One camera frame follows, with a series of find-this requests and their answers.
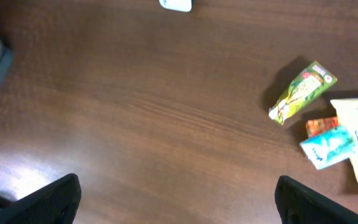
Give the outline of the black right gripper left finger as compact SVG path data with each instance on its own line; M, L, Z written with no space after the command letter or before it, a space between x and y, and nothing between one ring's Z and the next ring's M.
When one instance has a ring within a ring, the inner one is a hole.
M67 174L16 201L0 196L0 224L71 224L80 201L79 178Z

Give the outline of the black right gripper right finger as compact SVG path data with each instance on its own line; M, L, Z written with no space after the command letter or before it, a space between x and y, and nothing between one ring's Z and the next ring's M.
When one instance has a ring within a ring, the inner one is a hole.
M275 204L282 224L358 224L358 214L287 175L279 177Z

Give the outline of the teal tissue pack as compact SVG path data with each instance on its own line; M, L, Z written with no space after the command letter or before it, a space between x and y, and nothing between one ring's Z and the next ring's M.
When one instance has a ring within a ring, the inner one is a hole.
M300 143L300 147L317 170L350 158L355 152L355 139L340 125Z

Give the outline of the orange tissue pack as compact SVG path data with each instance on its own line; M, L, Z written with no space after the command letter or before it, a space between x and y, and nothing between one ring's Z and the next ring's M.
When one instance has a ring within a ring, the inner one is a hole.
M312 138L339 125L340 122L336 116L330 118L312 119L306 122L306 132L308 137Z

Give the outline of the green juice carton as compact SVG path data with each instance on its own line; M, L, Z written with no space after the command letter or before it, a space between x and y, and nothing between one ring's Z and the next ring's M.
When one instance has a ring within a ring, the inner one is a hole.
M294 78L269 109L269 118L283 125L288 118L302 110L336 82L337 77L319 62L312 62Z

